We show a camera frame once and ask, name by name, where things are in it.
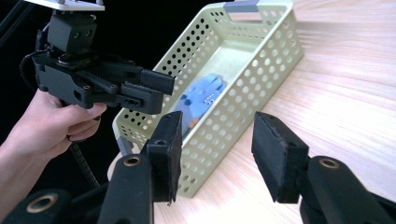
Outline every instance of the metal ring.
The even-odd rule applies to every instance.
[[[52,207],[58,201],[58,194],[50,193],[34,199],[26,207],[29,213],[40,213]]]
[[[124,160],[125,166],[136,166],[141,162],[140,158],[138,157],[130,157]]]
[[[319,163],[322,165],[322,166],[324,166],[324,167],[327,167],[327,168],[330,168],[330,169],[338,169],[339,167],[340,167],[340,165],[338,164],[338,162],[336,162],[336,161],[334,161],[334,160],[331,160],[331,159],[320,159],[319,160]]]

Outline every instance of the table surface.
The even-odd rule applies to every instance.
[[[304,57],[262,112],[286,123],[309,156],[345,163],[396,202],[396,2],[295,0]],[[250,152],[253,124],[192,199],[154,204],[156,223],[302,223],[273,203]]]

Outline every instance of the cable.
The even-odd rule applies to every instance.
[[[91,185],[92,188],[99,187],[99,183],[96,180],[95,176],[92,173],[92,170],[88,163],[85,161],[84,156],[81,153],[81,150],[79,149],[77,143],[73,143],[69,150],[73,153],[74,158],[77,161],[79,169],[82,171],[84,174],[85,178],[87,179],[88,183]]]
[[[32,59],[33,56],[35,56],[35,55],[37,55],[37,54],[40,54],[40,53],[45,53],[45,52],[47,52],[47,50],[39,50],[39,51],[37,51],[37,52],[30,53],[30,54],[24,56],[23,59],[22,59],[22,61],[21,61],[21,63],[20,63],[20,75],[21,75],[21,78],[22,78],[22,80],[24,81],[24,83],[26,84],[26,86],[29,87],[29,89],[30,89],[32,92],[35,92],[35,91],[36,91],[36,88],[35,88],[35,87],[32,85],[32,83],[30,83],[29,80],[27,79],[26,75],[24,74],[23,68],[24,68],[26,62],[27,62],[28,60]]]

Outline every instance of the basket handle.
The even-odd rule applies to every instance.
[[[259,2],[260,0],[226,2],[223,7],[234,22],[260,23],[262,17],[257,7]]]
[[[249,0],[249,1],[237,1],[237,2],[226,2],[224,9],[226,12],[259,12],[257,3],[260,0]]]

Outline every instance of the plastic basket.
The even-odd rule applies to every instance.
[[[146,115],[123,108],[114,119],[114,134],[121,147],[135,143],[142,148],[194,80],[222,75],[226,89],[183,140],[177,194],[191,198],[302,56],[292,1],[207,5],[154,68],[176,77],[163,112]]]

